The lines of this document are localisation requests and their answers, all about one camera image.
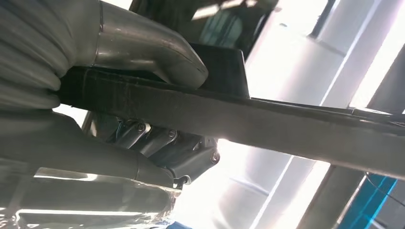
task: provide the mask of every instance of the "bolt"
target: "bolt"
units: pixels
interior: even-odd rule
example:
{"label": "bolt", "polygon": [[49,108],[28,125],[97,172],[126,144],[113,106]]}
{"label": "bolt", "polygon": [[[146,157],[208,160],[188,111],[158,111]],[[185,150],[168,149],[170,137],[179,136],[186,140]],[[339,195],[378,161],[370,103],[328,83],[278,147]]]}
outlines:
{"label": "bolt", "polygon": [[174,138],[176,135],[177,135],[177,131],[175,131],[175,130],[169,131],[169,138]]}
{"label": "bolt", "polygon": [[214,164],[217,164],[220,158],[221,156],[219,155],[218,150],[214,150],[213,153],[211,154],[211,161]]}
{"label": "bolt", "polygon": [[138,128],[138,132],[143,132],[143,131],[145,131],[146,127],[145,127],[145,124],[139,123],[137,128]]}

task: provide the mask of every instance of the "bolt head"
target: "bolt head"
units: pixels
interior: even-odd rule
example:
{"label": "bolt head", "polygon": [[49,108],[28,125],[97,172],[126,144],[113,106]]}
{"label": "bolt head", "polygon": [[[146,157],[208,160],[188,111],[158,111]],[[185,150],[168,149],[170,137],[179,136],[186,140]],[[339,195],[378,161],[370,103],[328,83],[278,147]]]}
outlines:
{"label": "bolt head", "polygon": [[174,138],[176,135],[177,135],[177,131],[175,131],[175,130],[170,130],[169,131],[169,137],[170,138]]}
{"label": "bolt head", "polygon": [[140,124],[138,124],[138,126],[137,126],[138,132],[143,132],[143,131],[145,131],[145,128],[146,128],[146,126],[145,126],[145,124],[143,124],[143,123],[140,123]]}

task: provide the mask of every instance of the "fluorescent light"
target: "fluorescent light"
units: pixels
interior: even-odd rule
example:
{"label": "fluorescent light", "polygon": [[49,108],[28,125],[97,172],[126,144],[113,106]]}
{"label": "fluorescent light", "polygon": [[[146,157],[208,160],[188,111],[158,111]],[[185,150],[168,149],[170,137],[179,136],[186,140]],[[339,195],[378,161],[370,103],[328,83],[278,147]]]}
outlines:
{"label": "fluorescent light", "polygon": [[194,16],[192,17],[192,20],[198,20],[201,18],[206,18],[215,15],[219,11],[219,6],[218,4],[199,8]]}
{"label": "fluorescent light", "polygon": [[28,214],[57,214],[57,215],[87,215],[87,216],[137,216],[141,212],[129,211],[74,211],[74,210],[41,210],[41,209],[20,209],[16,215]]}
{"label": "fluorescent light", "polygon": [[312,201],[315,192],[329,170],[330,164],[323,161],[315,162],[305,181],[299,187],[293,200],[278,219],[275,229],[295,229]]}
{"label": "fluorescent light", "polygon": [[366,107],[380,86],[392,63],[405,43],[405,7],[401,6],[390,31],[375,56],[362,83],[357,89],[351,107]]}

